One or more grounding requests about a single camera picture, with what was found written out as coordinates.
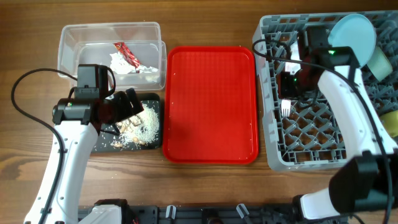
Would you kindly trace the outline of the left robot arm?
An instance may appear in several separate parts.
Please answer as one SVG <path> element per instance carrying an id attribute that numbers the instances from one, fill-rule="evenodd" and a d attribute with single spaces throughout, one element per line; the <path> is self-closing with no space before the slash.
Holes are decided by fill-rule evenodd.
<path id="1" fill-rule="evenodd" d="M 136 92 L 109 87 L 105 65 L 81 64 L 77 86 L 52 112 L 53 143 L 37 197 L 25 223 L 77 223 L 86 165 L 103 125 L 114 126 L 143 111 Z"/>

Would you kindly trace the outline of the red snack wrapper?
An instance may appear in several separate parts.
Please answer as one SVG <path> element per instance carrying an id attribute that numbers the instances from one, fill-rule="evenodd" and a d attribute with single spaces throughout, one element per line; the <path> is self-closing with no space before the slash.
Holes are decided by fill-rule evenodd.
<path id="1" fill-rule="evenodd" d="M 134 66 L 135 68 L 138 68 L 141 65 L 138 58 L 131 52 L 129 47 L 124 42 L 116 42 L 114 43 L 114 46 L 118 52 L 123 55 L 128 64 Z"/>

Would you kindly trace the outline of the white plastic fork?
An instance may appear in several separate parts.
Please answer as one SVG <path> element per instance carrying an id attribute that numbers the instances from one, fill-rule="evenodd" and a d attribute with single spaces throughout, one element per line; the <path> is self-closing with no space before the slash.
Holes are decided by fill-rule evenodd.
<path id="1" fill-rule="evenodd" d="M 283 99 L 280 104 L 280 112 L 283 117 L 289 117 L 291 111 L 291 101 L 288 99 Z"/>

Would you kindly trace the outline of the rice and food scraps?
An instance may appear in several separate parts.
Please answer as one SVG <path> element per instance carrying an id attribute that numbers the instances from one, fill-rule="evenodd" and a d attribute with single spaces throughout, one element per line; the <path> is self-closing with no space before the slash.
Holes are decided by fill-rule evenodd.
<path id="1" fill-rule="evenodd" d="M 154 108 L 143 105 L 143 111 L 116 123 L 120 130 L 118 140 L 114 140 L 113 147 L 148 146 L 158 140 L 157 133 L 160 129 L 158 114 Z"/>

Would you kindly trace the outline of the light blue plate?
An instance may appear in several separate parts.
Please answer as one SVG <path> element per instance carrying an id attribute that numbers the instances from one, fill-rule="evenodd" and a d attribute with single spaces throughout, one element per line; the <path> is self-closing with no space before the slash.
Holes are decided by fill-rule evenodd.
<path id="1" fill-rule="evenodd" d="M 332 47 L 351 47 L 363 68 L 376 48 L 376 31 L 371 21 L 361 14 L 349 14 L 330 31 L 328 42 Z"/>

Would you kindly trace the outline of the yellow cup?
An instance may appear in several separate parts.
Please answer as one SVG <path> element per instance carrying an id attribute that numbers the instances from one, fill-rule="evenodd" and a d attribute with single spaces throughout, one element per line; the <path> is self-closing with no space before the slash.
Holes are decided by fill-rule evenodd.
<path id="1" fill-rule="evenodd" d="M 398 111 L 395 110 L 386 113 L 380 117 L 380 120 L 390 137 L 396 138 L 398 126 Z"/>

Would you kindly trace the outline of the mint green bowl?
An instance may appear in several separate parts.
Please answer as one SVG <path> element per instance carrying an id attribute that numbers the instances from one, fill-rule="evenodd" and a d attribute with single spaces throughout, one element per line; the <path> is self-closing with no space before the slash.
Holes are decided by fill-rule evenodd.
<path id="1" fill-rule="evenodd" d="M 375 47 L 367 66 L 379 82 L 383 81 L 393 71 L 390 61 L 380 47 Z"/>

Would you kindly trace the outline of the white napkin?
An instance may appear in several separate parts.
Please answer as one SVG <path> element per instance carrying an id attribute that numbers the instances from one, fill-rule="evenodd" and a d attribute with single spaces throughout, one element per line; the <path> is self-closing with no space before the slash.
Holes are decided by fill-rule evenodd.
<path id="1" fill-rule="evenodd" d="M 158 68 L 147 67 L 139 65 L 135 67 L 129 64 L 121 53 L 113 53 L 111 56 L 110 69 L 117 74 L 128 74 L 128 73 L 154 73 L 158 72 Z"/>

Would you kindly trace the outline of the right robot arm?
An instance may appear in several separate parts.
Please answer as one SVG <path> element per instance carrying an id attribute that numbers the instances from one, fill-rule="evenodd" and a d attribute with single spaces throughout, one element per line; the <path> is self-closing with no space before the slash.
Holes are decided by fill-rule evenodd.
<path id="1" fill-rule="evenodd" d="M 397 207 L 397 144 L 384 129 L 363 84 L 351 47 L 334 47 L 324 27 L 300 33 L 301 69 L 277 79 L 280 98 L 299 99 L 318 90 L 327 99 L 343 137 L 347 163 L 328 187 L 298 197 L 304 220 L 384 210 L 387 223 Z"/>

